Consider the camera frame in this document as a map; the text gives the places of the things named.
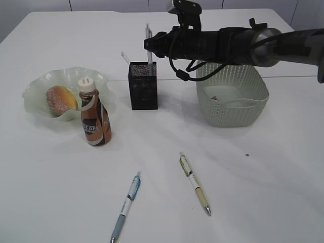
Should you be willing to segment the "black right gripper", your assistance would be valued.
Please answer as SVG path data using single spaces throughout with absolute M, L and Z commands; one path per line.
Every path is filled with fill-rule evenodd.
M 175 26 L 166 32 L 158 32 L 144 41 L 144 49 L 153 52 L 157 57 L 169 56 L 172 40 L 176 37 L 172 49 L 173 59 L 207 61 L 222 64 L 233 55 L 231 65 L 253 65 L 252 50 L 242 52 L 252 44 L 256 32 L 251 28 L 227 27 L 218 31 L 180 30 Z

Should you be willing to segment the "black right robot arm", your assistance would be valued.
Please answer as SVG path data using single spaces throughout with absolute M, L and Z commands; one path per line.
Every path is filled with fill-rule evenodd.
M 227 65 L 272 67 L 287 61 L 317 66 L 317 80 L 323 83 L 323 29 L 281 33 L 264 24 L 218 31 L 174 27 L 146 39 L 144 49 L 168 57 L 183 81 L 205 81 Z

